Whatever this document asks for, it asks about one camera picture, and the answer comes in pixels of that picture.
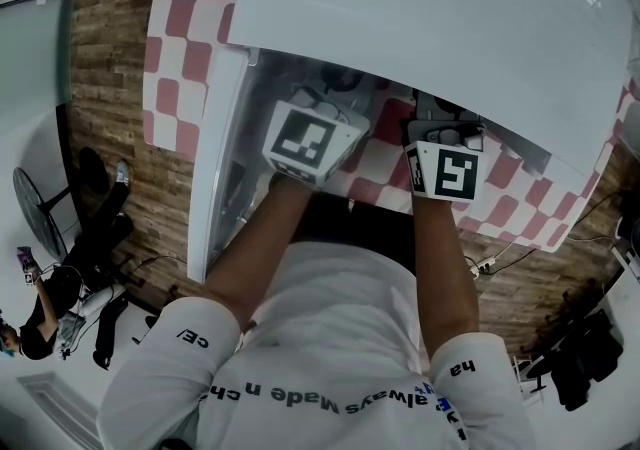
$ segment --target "person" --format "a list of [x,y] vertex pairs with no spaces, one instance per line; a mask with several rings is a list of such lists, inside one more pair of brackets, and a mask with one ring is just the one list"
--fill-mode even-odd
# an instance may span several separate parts
[[275,183],[203,297],[165,307],[115,376],[104,447],[534,448],[504,342],[479,332],[450,204],[413,210]]
[[53,353],[58,320],[78,302],[83,283],[91,291],[106,285],[96,266],[108,258],[111,250],[133,230],[131,220],[120,209],[129,195],[129,167],[118,163],[116,182],[71,252],[47,281],[35,281],[38,300],[33,313],[20,328],[20,334],[6,323],[0,327],[0,339],[6,350],[31,360]]

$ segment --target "red and white checkered tablecloth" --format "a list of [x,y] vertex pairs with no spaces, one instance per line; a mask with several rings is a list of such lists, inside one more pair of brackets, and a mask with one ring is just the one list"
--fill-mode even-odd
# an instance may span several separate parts
[[[228,46],[236,0],[153,0],[145,60],[143,109],[147,143],[195,160],[207,77],[217,51]],[[555,251],[578,220],[611,156],[634,101],[624,89],[612,136],[581,192],[535,179],[522,161],[489,136],[489,173],[480,201],[454,203],[458,225],[509,242]],[[327,190],[400,212],[411,208],[410,177],[398,121],[414,110],[411,89],[390,83],[376,91],[381,111],[373,136],[331,178]]]

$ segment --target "sneaker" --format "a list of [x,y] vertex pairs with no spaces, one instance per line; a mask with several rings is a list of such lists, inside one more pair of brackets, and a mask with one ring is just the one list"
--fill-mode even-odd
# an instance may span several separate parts
[[129,164],[125,160],[118,162],[116,183],[124,183],[127,187],[129,186]]

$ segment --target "white t-shirt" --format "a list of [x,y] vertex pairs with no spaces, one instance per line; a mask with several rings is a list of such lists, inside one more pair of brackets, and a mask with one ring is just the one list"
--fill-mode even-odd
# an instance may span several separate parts
[[107,450],[535,448],[503,341],[468,334],[419,374],[416,282],[355,247],[290,246],[258,326],[222,305],[167,306],[111,384]]

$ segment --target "phone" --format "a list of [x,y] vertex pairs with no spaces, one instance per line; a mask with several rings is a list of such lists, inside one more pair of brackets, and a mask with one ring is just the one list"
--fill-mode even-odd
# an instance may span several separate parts
[[38,263],[33,258],[33,253],[30,247],[19,247],[17,250],[17,257],[20,265],[22,266],[22,272],[24,273],[24,280],[27,285],[33,285],[38,280],[42,271],[38,266]]

